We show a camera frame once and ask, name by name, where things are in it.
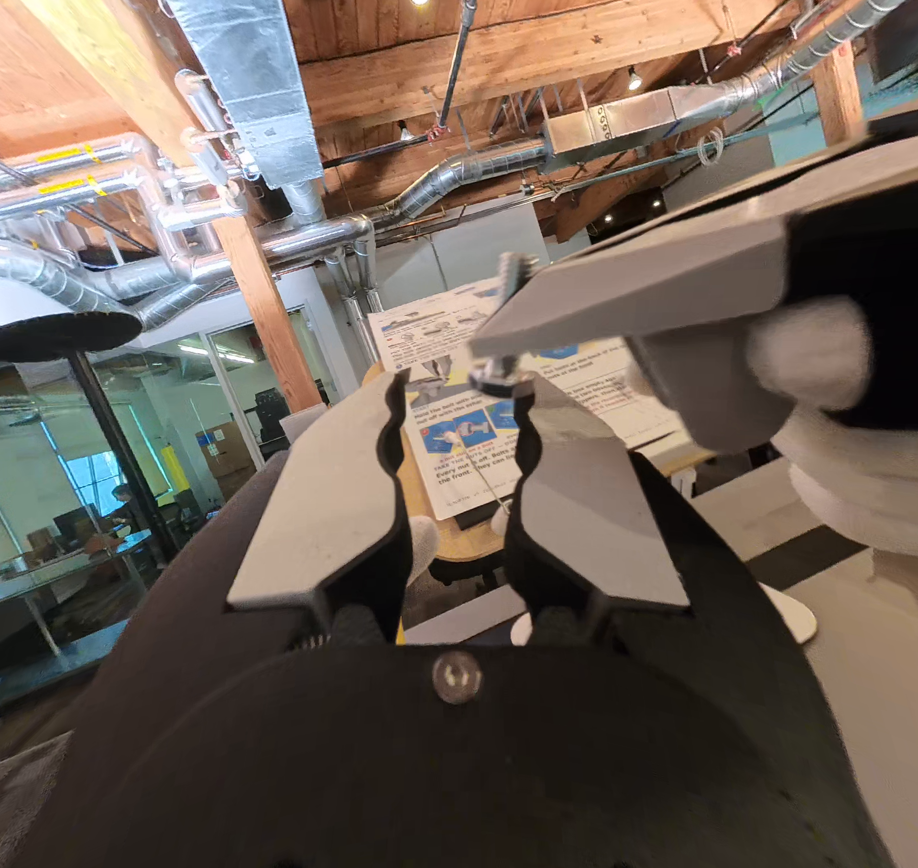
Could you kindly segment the silver bolt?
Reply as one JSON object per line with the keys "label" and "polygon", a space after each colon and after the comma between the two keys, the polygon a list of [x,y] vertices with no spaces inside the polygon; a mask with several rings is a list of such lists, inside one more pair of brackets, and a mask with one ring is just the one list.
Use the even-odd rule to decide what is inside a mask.
{"label": "silver bolt", "polygon": [[[489,320],[495,319],[506,304],[524,288],[538,270],[538,258],[522,252],[505,252],[499,258],[499,299]],[[522,352],[516,348],[500,353],[478,355],[469,345],[472,363],[468,373],[470,385],[476,392],[497,399],[512,399],[521,382]]]}

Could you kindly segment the printed instruction sheet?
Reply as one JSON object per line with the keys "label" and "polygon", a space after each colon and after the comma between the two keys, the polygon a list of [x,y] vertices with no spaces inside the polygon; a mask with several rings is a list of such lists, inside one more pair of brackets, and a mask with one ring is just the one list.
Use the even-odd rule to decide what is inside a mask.
{"label": "printed instruction sheet", "polygon": [[[500,302],[486,279],[368,318],[387,371],[408,371],[407,435],[432,515],[453,518],[510,495],[521,472],[513,404],[476,392],[466,342]],[[630,362],[617,337],[525,355],[521,367],[583,405],[629,448],[682,431],[678,415],[626,382]]]}

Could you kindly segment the shiny insulated pipe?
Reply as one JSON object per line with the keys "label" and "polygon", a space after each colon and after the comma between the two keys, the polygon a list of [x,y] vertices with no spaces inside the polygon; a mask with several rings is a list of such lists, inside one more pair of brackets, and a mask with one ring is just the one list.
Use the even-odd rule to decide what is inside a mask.
{"label": "shiny insulated pipe", "polygon": [[32,185],[46,177],[120,163],[136,155],[147,156],[155,163],[160,154],[160,149],[152,141],[139,133],[130,132],[9,158],[2,163],[16,174],[27,177],[26,185]]}
{"label": "shiny insulated pipe", "polygon": [[174,233],[182,228],[164,193],[155,168],[141,162],[105,165],[95,171],[77,172],[63,179],[20,186],[1,194],[1,218],[16,219],[54,209],[72,209],[112,195],[137,193],[147,217],[156,229]]}

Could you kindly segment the stacked cardboard boxes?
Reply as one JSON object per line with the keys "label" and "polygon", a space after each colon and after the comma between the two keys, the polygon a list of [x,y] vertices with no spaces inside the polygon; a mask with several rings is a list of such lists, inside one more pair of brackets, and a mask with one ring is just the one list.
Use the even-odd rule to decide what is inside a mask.
{"label": "stacked cardboard boxes", "polygon": [[243,474],[248,477],[256,472],[256,466],[250,454],[239,423],[231,419],[195,434],[197,445],[213,477],[222,481],[229,477],[239,479]]}

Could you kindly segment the person's right hand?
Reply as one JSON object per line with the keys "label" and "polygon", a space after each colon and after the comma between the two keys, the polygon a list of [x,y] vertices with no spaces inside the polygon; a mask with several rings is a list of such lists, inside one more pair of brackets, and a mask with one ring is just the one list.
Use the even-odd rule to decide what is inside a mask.
{"label": "person's right hand", "polygon": [[794,404],[774,438],[809,511],[873,550],[916,559],[916,324],[888,305],[868,317],[847,297],[758,320],[748,362]]}

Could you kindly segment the black floor lamp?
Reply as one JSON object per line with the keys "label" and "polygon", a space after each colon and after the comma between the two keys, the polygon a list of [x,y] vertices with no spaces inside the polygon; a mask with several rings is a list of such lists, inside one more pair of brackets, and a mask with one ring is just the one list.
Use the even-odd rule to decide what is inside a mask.
{"label": "black floor lamp", "polygon": [[139,503],[141,520],[152,531],[157,560],[168,565],[178,553],[175,540],[87,357],[89,352],[124,346],[141,330],[141,322],[132,312],[95,310],[34,316],[2,325],[1,359],[15,364],[59,359],[68,362],[121,471],[126,474],[131,494]]}

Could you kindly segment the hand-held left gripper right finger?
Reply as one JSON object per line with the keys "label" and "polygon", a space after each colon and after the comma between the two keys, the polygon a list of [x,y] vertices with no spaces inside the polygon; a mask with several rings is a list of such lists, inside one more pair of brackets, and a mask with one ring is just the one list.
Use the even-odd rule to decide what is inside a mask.
{"label": "hand-held left gripper right finger", "polygon": [[544,377],[514,389],[522,472],[508,576],[525,642],[612,642],[626,620],[691,623],[681,564],[691,504],[609,426]]}

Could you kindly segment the foil box duct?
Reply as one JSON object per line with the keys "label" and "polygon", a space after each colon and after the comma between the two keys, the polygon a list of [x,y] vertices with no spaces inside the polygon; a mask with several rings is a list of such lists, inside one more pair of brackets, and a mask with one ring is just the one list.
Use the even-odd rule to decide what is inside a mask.
{"label": "foil box duct", "polygon": [[743,106],[734,82],[674,86],[550,117],[545,172],[653,145]]}

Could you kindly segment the shiny silver pipe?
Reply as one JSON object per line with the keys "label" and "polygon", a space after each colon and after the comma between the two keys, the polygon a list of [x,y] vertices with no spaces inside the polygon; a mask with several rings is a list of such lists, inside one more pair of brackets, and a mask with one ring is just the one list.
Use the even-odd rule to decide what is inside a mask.
{"label": "shiny silver pipe", "polygon": [[259,228],[258,240],[270,260],[280,260],[335,249],[346,244],[373,241],[373,221],[362,214],[329,218],[302,227],[270,230]]}

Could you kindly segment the black sprinkler pipe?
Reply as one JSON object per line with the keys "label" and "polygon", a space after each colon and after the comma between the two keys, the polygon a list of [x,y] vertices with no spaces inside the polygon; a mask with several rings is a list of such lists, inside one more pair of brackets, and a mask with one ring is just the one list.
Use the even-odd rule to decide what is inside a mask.
{"label": "black sprinkler pipe", "polygon": [[442,98],[442,105],[436,123],[428,131],[430,141],[438,140],[447,131],[449,113],[453,105],[453,96],[462,68],[465,48],[468,38],[475,23],[478,0],[463,0],[461,7],[460,27],[453,48],[453,57],[447,77],[446,88]]}

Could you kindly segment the large spiral silver duct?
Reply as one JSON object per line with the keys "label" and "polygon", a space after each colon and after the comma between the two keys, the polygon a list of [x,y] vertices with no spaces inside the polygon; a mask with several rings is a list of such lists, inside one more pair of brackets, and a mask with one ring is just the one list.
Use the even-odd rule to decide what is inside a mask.
{"label": "large spiral silver duct", "polygon": [[157,258],[88,271],[11,239],[2,239],[1,277],[30,286],[75,314],[130,316],[142,333],[166,325],[226,283],[225,278],[180,280]]}

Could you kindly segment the flexible silver duct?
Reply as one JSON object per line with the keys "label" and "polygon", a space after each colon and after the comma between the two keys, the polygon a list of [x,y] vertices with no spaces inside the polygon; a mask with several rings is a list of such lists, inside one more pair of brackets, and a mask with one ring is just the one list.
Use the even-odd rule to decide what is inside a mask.
{"label": "flexible silver duct", "polygon": [[456,155],[421,174],[402,193],[384,203],[373,223],[377,228],[398,226],[419,217],[462,187],[542,167],[548,153],[546,141],[534,138]]}

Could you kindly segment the glass-top metal table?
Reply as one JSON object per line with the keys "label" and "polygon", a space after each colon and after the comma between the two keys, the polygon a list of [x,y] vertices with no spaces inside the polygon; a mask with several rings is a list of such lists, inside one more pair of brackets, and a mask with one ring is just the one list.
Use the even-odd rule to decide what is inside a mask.
{"label": "glass-top metal table", "polygon": [[133,556],[138,550],[148,549],[148,543],[152,537],[151,530],[141,530],[129,534],[122,540],[115,540],[112,546],[106,546],[95,553],[84,551],[68,553],[49,562],[41,563],[36,568],[17,571],[9,578],[2,578],[1,602],[22,601],[33,622],[39,628],[44,643],[52,655],[60,659],[64,652],[53,639],[48,623],[38,606],[39,592],[77,575],[91,573],[102,565],[121,565],[119,572],[128,576],[129,583],[136,589],[139,596],[143,597],[147,592],[147,587]]}

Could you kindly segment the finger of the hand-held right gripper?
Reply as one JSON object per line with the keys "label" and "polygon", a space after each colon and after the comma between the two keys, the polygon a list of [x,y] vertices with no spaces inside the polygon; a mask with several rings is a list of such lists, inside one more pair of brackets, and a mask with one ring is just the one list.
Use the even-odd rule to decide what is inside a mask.
{"label": "finger of the hand-held right gripper", "polygon": [[867,134],[783,167],[752,176],[601,244],[558,260],[556,266],[600,258],[701,252],[756,229],[773,231],[823,206],[916,180],[917,139],[903,133]]}
{"label": "finger of the hand-held right gripper", "polygon": [[475,359],[611,336],[646,336],[757,315],[786,286],[782,219],[699,230],[619,247],[537,271],[468,340]]}

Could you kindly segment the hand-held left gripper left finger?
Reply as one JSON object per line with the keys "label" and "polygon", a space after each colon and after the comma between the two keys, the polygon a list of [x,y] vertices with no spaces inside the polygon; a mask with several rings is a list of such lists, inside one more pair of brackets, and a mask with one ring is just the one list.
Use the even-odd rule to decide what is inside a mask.
{"label": "hand-held left gripper left finger", "polygon": [[412,540],[397,472],[407,372],[386,371],[292,444],[227,594],[234,611],[312,608],[329,623],[369,609],[398,633]]}

